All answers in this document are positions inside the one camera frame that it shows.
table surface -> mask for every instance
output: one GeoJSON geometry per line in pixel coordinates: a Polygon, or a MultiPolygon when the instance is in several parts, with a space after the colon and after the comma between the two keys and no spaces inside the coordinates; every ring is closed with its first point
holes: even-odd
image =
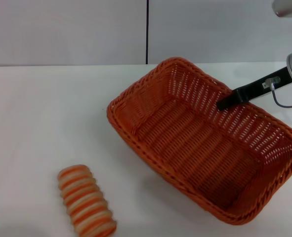
{"type": "MultiPolygon", "coordinates": [[[[235,88],[286,64],[198,64],[235,88]]],[[[0,237],[75,237],[57,173],[88,165],[118,220],[116,237],[292,236],[292,177],[249,224],[230,226],[163,181],[106,118],[108,104],[155,65],[0,67],[0,237]]],[[[292,84],[277,91],[292,104],[292,84]]],[[[252,101],[292,127],[271,94],[252,101]]]]}

ribbed cylindrical object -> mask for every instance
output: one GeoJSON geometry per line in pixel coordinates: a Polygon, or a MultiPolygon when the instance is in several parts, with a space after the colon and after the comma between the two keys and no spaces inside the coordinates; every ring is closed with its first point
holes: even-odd
{"type": "Polygon", "coordinates": [[[80,237],[109,237],[117,223],[90,169],[74,165],[58,174],[63,204],[80,237]]]}

orange wicker basket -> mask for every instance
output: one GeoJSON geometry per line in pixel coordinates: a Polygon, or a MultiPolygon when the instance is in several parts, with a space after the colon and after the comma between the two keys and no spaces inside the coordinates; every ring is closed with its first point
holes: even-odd
{"type": "Polygon", "coordinates": [[[292,129],[253,104],[219,112],[231,93],[170,58],[110,103],[120,136],[165,180],[218,219],[251,221],[292,175],[292,129]]]}

white wall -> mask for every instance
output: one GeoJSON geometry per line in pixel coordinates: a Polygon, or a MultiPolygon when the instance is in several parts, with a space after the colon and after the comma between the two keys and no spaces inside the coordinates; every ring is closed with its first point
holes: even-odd
{"type": "Polygon", "coordinates": [[[0,65],[144,64],[145,0],[0,0],[0,65]]]}
{"type": "Polygon", "coordinates": [[[278,18],[272,1],[151,0],[149,63],[285,61],[292,18],[278,18]]]}

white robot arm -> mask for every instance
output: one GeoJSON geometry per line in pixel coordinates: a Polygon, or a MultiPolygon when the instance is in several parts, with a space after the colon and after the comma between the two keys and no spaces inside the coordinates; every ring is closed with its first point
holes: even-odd
{"type": "MultiPolygon", "coordinates": [[[[292,0],[275,0],[272,4],[275,14],[279,17],[292,17],[292,0]]],[[[287,57],[287,67],[282,68],[266,77],[248,85],[234,89],[232,93],[217,102],[220,111],[246,103],[260,95],[272,92],[275,103],[283,108],[292,108],[279,104],[275,96],[275,89],[292,83],[292,54],[287,57]]]]}

